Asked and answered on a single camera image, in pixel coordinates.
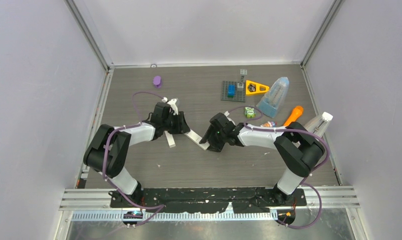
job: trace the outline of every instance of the orange marker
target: orange marker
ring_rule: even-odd
[[[304,112],[304,108],[301,106],[296,106],[293,110],[292,110],[292,114],[289,116],[289,118],[286,120],[285,124],[283,124],[283,126],[287,127],[289,126],[289,124],[291,124],[291,122],[296,121],[296,119],[298,119],[302,113]]]

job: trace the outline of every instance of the blue liquid container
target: blue liquid container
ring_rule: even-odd
[[[270,90],[264,94],[257,108],[265,115],[274,118],[283,105],[289,89],[289,79],[285,76],[277,79]]]

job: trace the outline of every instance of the orange object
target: orange object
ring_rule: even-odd
[[[251,80],[246,80],[246,89],[245,89],[246,96],[265,94],[268,90],[270,90],[270,87],[267,85],[257,83]]]
[[[289,116],[289,118],[286,120],[285,124],[283,124],[283,126],[287,127],[289,126],[289,124],[291,124],[291,122],[296,121],[296,119],[298,119],[302,113],[304,112],[304,108],[301,106],[296,106],[293,110],[292,110],[292,114]]]

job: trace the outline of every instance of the white wall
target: white wall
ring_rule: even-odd
[[[116,66],[300,63],[332,2],[76,0]]]
[[[402,0],[345,1],[307,71],[373,239],[402,240]]]
[[[104,71],[63,0],[0,0],[0,240],[46,240]]]

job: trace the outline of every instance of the yellow triangular block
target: yellow triangular block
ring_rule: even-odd
[[[245,89],[246,96],[265,94],[268,90],[270,90],[269,86],[254,81],[246,80],[246,89]]]

